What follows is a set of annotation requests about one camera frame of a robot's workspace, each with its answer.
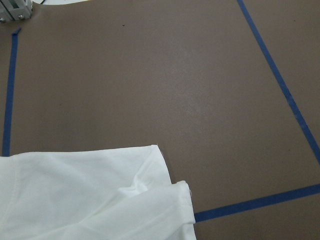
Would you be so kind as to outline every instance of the blue tape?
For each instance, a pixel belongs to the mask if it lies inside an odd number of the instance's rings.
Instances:
[[[293,96],[291,95],[283,77],[281,76],[281,73],[279,72],[276,63],[274,62],[273,58],[271,57],[271,54],[269,53],[266,44],[264,43],[264,40],[262,39],[261,35],[258,32],[258,29],[254,23],[254,21],[252,20],[243,0],[237,0],[241,11],[247,21],[247,23],[249,24],[251,31],[267,61],[267,63],[269,64],[269,67],[271,68],[271,71],[276,79],[276,81],[278,82],[283,95],[285,96],[297,122],[299,123],[303,134],[305,136],[305,138],[307,139],[315,158],[317,159],[318,163],[320,164],[320,149],[319,146],[314,138],[314,136],[312,135],[304,117],[302,116]],[[248,211],[248,210],[253,210],[253,209],[257,209],[257,208],[262,208],[262,207],[266,207],[266,206],[270,206],[270,205],[274,205],[274,204],[278,204],[278,203],[283,203],[286,201],[290,201],[290,200],[295,200],[295,199],[299,199],[299,198],[303,198],[303,197],[307,197],[310,195],[315,195],[315,194],[319,194],[320,193],[320,184],[317,185],[313,185],[313,186],[308,186],[305,188],[300,188],[297,190],[292,190],[292,191],[287,191],[284,193],[279,193],[279,194],[275,194],[275,195],[271,195],[271,196],[266,196],[266,197],[262,197],[262,198],[258,198],[258,199],[254,199],[254,200],[250,200],[250,201],[245,201],[245,202],[241,202],[241,203],[237,203],[237,204],[233,204],[233,205],[229,205],[229,206],[223,206],[223,207],[219,207],[216,209],[212,209],[212,210],[208,210],[208,211],[202,211],[202,212],[198,212],[196,214],[194,214],[195,217],[195,221],[196,222],[202,222],[202,221],[206,221],[206,220],[210,220],[210,219],[215,219],[215,218],[219,218],[219,217],[223,217],[223,216],[227,216],[227,215],[231,215],[231,214],[236,214],[236,213],[241,213],[244,211]]]
[[[11,139],[11,122],[12,122],[12,109],[14,103],[14,87],[15,87],[15,74],[16,74],[16,62],[18,52],[18,33],[21,27],[12,33],[11,43],[11,56],[9,65],[9,75],[6,90],[6,103],[4,114],[4,129],[2,139],[2,156],[10,156],[10,139]]]
[[[195,221],[198,223],[206,220],[220,218],[223,216],[241,213],[248,210],[279,204],[286,201],[295,200],[315,194],[320,194],[320,184],[307,186],[304,188],[287,191],[271,196],[261,197],[229,206],[223,206],[208,211],[198,212],[194,214],[194,217]]]
[[[260,47],[267,63],[269,64],[269,67],[271,68],[271,71],[273,72],[273,75],[274,75],[276,81],[278,82],[278,84],[282,90],[283,95],[286,98],[286,101],[288,102],[288,104],[289,104],[289,106],[295,116],[295,119],[299,123],[299,125],[304,133],[304,136],[305,136],[306,140],[308,141],[308,143],[314,153],[315,158],[317,159],[318,163],[320,164],[320,148],[319,148],[314,136],[312,135],[304,117],[302,116],[293,96],[291,95],[291,93],[289,91],[289,88],[287,87],[283,77],[281,76],[280,71],[278,70],[273,58],[271,57],[271,54],[269,53],[267,46],[264,43],[264,40],[260,36],[258,29],[257,29],[254,21],[252,20],[245,4],[244,4],[244,1],[237,0],[237,2],[241,8],[241,11],[242,11],[247,23],[249,24],[249,26],[251,28],[251,31],[252,31],[257,43],[259,44],[259,47]]]

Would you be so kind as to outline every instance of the fabric fold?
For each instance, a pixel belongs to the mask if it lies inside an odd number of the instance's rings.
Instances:
[[[171,184],[156,145],[1,157],[4,176],[14,172],[8,161],[19,166],[20,187],[0,239],[196,239],[189,186]],[[11,181],[1,178],[0,190]]]

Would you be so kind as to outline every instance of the metal bracket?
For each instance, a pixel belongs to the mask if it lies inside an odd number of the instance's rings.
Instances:
[[[30,19],[32,0],[0,0],[0,23]]]

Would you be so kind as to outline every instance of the white fabric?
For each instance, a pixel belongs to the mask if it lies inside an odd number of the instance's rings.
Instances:
[[[0,240],[195,240],[156,145],[0,157]]]
[[[33,2],[40,4],[43,0],[33,0]],[[44,5],[65,5],[74,4],[79,2],[85,2],[89,0],[45,0]]]

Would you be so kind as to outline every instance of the screw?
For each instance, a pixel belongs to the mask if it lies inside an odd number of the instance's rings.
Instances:
[[[20,20],[25,20],[25,16],[24,16],[23,14],[19,14],[19,15],[18,15],[18,18],[19,18]]]

